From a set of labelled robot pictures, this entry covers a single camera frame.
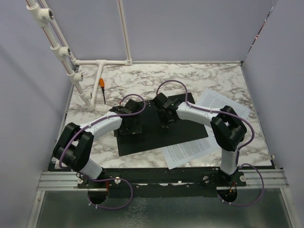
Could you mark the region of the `grey black file folder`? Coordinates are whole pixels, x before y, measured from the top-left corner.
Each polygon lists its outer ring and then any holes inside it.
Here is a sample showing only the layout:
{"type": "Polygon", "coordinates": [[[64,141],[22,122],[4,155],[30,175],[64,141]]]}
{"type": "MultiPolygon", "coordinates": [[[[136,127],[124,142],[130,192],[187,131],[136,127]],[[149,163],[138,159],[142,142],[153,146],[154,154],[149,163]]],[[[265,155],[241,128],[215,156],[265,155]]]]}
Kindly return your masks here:
{"type": "MultiPolygon", "coordinates": [[[[171,100],[180,99],[183,102],[185,98],[187,98],[188,102],[194,102],[191,93],[173,95],[168,98],[171,100]]],[[[152,100],[145,101],[146,108],[138,115],[142,124],[141,134],[114,135],[117,139],[119,156],[126,156],[208,137],[204,125],[187,120],[179,120],[170,125],[169,128],[162,128],[156,112],[156,106],[152,103],[152,100]]]]}

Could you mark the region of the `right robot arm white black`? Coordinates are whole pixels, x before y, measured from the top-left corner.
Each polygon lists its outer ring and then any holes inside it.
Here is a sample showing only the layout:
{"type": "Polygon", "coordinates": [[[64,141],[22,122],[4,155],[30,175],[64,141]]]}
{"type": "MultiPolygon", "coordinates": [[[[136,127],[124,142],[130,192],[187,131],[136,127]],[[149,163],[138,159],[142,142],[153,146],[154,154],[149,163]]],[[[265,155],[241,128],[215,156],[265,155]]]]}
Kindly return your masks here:
{"type": "Polygon", "coordinates": [[[179,120],[196,122],[213,130],[217,144],[221,152],[221,172],[218,174],[219,182],[228,186],[235,181],[237,171],[238,146],[244,140],[247,128],[234,109],[224,106],[221,109],[211,109],[197,106],[180,99],[171,100],[163,93],[159,93],[152,103],[156,106],[156,112],[161,126],[167,128],[179,120]]]}

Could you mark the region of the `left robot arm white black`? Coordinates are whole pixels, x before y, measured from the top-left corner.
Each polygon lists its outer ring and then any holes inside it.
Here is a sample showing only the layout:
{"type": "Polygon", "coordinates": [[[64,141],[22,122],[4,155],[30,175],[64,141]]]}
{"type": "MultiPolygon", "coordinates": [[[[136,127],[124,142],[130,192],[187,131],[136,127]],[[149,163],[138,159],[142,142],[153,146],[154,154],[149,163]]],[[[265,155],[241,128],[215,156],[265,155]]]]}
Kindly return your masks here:
{"type": "Polygon", "coordinates": [[[67,124],[53,149],[52,156],[59,160],[60,165],[64,164],[71,170],[87,176],[92,186],[101,187],[105,181],[103,168],[90,159],[94,140],[119,129],[123,119],[137,116],[145,108],[145,102],[140,105],[129,99],[124,106],[115,106],[96,120],[81,125],[67,124]]]}

